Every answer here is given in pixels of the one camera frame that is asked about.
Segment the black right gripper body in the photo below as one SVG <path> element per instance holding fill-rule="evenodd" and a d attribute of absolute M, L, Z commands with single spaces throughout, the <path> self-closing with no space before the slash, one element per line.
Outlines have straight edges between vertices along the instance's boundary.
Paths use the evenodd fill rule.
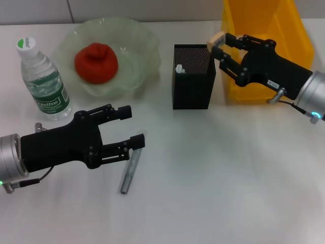
<path fill-rule="evenodd" d="M 276 92 L 283 88 L 284 95 L 295 100 L 313 72 L 279 56 L 271 39 L 242 39 L 241 43 L 247 53 L 240 64 L 240 86 L 259 83 Z"/>

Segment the green glass fruit plate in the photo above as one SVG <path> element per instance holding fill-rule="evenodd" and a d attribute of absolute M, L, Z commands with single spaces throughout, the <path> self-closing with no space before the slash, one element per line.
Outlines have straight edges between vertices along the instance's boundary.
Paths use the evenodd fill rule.
<path fill-rule="evenodd" d="M 75 55 L 92 43 L 106 44 L 117 56 L 117 74 L 103 84 L 90 84 L 75 71 Z M 118 98 L 132 92 L 159 71 L 159 38 L 145 24 L 122 17 L 93 19 L 66 35 L 52 55 L 70 87 L 93 97 Z"/>

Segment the beige eraser with barcode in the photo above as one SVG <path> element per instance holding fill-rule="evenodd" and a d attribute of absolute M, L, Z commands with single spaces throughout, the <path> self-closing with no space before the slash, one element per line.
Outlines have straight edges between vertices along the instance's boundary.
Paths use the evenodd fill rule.
<path fill-rule="evenodd" d="M 221 47 L 225 44 L 226 39 L 226 33 L 223 31 L 220 31 L 216 33 L 208 42 L 207 42 L 207 48 L 212 51 L 213 47 Z"/>

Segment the grey metal rod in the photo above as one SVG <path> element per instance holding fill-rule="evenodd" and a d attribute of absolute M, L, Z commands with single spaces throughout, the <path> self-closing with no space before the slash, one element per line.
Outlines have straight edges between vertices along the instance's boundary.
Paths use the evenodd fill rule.
<path fill-rule="evenodd" d="M 141 153 L 142 149 L 133 150 L 131 158 L 127 162 L 124 178 L 120 186 L 120 194 L 126 195 L 128 193 Z"/>

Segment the black mesh pen holder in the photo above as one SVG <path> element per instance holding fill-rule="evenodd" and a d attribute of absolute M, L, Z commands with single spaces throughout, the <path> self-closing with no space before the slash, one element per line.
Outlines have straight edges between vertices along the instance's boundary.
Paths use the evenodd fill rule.
<path fill-rule="evenodd" d="M 177 64 L 186 73 L 177 74 Z M 216 68 L 206 44 L 174 45 L 172 97 L 173 109 L 208 109 Z"/>

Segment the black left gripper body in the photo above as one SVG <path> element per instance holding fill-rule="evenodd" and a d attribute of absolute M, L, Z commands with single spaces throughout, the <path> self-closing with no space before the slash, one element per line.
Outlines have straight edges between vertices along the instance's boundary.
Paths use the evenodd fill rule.
<path fill-rule="evenodd" d="M 103 143 L 98 121 L 96 115 L 79 111 L 65 126 L 21 137 L 21 160 L 27 171 L 71 161 L 83 162 L 89 169 L 100 167 Z"/>

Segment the clear water bottle green label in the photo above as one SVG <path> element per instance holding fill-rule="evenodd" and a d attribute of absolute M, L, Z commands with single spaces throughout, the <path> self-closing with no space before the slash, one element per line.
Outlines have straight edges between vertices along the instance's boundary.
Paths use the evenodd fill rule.
<path fill-rule="evenodd" d="M 39 110 L 49 120 L 67 117 L 72 110 L 70 97 L 56 65 L 32 37 L 21 38 L 16 49 L 21 58 L 22 80 Z"/>

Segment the yellow plastic bin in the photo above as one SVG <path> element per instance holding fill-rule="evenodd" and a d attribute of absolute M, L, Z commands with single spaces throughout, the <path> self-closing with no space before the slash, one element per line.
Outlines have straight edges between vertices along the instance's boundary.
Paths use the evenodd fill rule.
<path fill-rule="evenodd" d="M 310 69 L 314 49 L 303 26 L 294 0 L 223 0 L 221 31 L 242 37 L 272 39 L 276 52 L 304 68 Z M 238 49 L 222 49 L 239 61 Z M 227 74 L 222 73 L 225 98 L 228 104 L 263 104 L 275 91 L 258 83 L 240 88 Z"/>

